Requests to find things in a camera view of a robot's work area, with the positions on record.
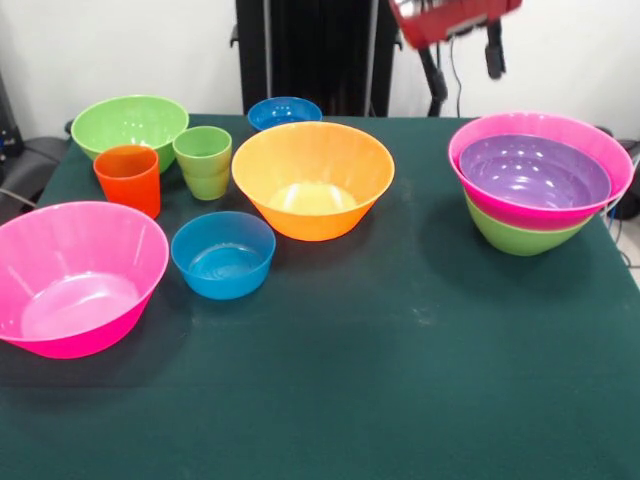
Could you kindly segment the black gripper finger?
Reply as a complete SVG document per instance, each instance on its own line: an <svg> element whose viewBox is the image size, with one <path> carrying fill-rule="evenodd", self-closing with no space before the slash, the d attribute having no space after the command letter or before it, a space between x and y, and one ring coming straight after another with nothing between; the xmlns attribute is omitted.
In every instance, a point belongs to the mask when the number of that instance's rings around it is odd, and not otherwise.
<svg viewBox="0 0 640 480"><path fill-rule="evenodd" d="M500 79L506 72L501 20L497 19L488 23L486 32L488 43L485 47L485 59L488 75L491 79Z"/></svg>
<svg viewBox="0 0 640 480"><path fill-rule="evenodd" d="M430 48L418 51L432 100L446 100L448 90L441 69L437 66Z"/></svg>

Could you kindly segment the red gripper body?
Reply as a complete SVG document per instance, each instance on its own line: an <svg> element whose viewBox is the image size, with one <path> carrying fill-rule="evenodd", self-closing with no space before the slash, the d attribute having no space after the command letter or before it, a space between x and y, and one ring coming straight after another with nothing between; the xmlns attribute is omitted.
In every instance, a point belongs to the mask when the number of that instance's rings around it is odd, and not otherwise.
<svg viewBox="0 0 640 480"><path fill-rule="evenodd" d="M522 0L451 0L389 2L404 39L414 49L495 23L518 9Z"/></svg>

